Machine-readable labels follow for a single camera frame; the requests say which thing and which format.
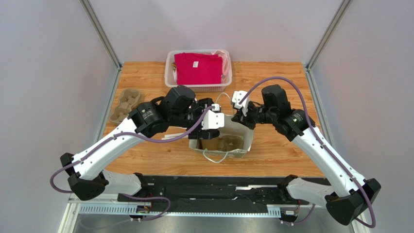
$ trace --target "white wall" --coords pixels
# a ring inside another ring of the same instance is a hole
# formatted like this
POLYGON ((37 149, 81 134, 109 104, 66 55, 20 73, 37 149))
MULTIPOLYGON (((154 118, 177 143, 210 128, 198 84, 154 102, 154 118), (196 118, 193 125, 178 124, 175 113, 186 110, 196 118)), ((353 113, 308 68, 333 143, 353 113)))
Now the white wall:
POLYGON ((355 0, 313 71, 337 150, 382 185, 373 233, 413 232, 414 1, 355 0))
POLYGON ((341 0, 91 0, 119 59, 226 49, 232 61, 306 63, 341 0))
POLYGON ((93 143, 115 75, 78 0, 0 1, 2 233, 57 232, 68 195, 49 177, 93 143))

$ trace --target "perforated metal strip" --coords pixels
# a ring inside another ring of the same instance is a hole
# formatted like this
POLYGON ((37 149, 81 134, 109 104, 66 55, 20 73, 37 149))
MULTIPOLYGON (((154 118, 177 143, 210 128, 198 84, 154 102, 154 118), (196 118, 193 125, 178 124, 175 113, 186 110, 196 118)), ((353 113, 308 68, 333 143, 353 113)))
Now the perforated metal strip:
MULTIPOLYGON (((137 207, 142 206, 130 204, 82 204, 79 214, 100 214, 100 215, 143 215, 154 216, 160 212, 139 214, 137 207)), ((167 212, 165 216, 216 216, 216 217, 281 217, 279 207, 267 207, 267 213, 199 213, 199 212, 167 212)))

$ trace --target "folded pink fabric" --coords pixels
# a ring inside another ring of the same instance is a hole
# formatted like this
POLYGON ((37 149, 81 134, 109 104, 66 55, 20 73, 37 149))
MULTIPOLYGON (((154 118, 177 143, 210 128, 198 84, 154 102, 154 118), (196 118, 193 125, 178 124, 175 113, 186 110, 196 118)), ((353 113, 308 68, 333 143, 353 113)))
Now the folded pink fabric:
POLYGON ((178 85, 221 84, 223 60, 217 54, 174 55, 178 85))

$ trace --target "white plastic basket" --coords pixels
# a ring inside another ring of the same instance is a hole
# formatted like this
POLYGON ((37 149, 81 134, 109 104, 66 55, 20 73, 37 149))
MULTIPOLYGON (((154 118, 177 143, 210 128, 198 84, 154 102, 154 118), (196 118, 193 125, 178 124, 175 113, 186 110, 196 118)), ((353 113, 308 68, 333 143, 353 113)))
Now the white plastic basket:
MULTIPOLYGON (((165 63, 165 85, 168 87, 176 87, 177 82, 174 80, 173 76, 173 67, 171 63, 175 62, 174 55, 183 52, 193 52, 193 53, 203 53, 203 54, 211 54, 217 50, 174 50, 168 53, 167 61, 165 63)), ((228 64, 230 66, 229 72, 227 73, 226 77, 222 79, 221 84, 200 84, 200 85, 186 85, 187 87, 191 88, 194 92, 206 92, 206 91, 224 91, 225 87, 231 84, 231 61, 230 61, 230 54, 226 50, 221 50, 227 53, 228 57, 228 64)))

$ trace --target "wood grain surface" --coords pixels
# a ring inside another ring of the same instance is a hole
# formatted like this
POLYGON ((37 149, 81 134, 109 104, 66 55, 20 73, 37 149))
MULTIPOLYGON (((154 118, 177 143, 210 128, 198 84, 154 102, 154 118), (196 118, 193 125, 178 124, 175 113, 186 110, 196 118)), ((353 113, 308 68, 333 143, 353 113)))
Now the wood grain surface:
MULTIPOLYGON (((138 89, 145 101, 164 96, 169 88, 164 84, 163 62, 126 62, 116 90, 112 108, 118 105, 118 97, 124 89, 138 89)), ((318 123, 316 110, 301 63, 287 62, 233 62, 233 82, 225 92, 232 96, 236 90, 249 90, 258 81, 271 76, 284 76, 291 79, 301 90, 309 115, 318 123)), ((261 89, 267 85, 279 84, 286 90, 292 108, 303 109, 296 91, 284 81, 269 81, 257 88, 250 100, 263 103, 261 89)), ((219 92, 198 92, 196 97, 216 100, 219 92)), ((226 114, 232 113, 229 99, 222 95, 218 103, 226 114)), ((116 125, 108 122, 105 135, 116 125)), ((154 138, 161 139, 165 134, 183 132, 181 129, 168 129, 154 138)), ((168 144, 144 142, 128 150, 108 167, 108 170, 131 174, 139 172, 147 175, 200 175, 200 176, 323 176, 323 173, 296 145, 279 135, 271 125, 257 125, 251 150, 242 159, 225 159, 214 164, 189 149, 189 141, 184 138, 168 144)))

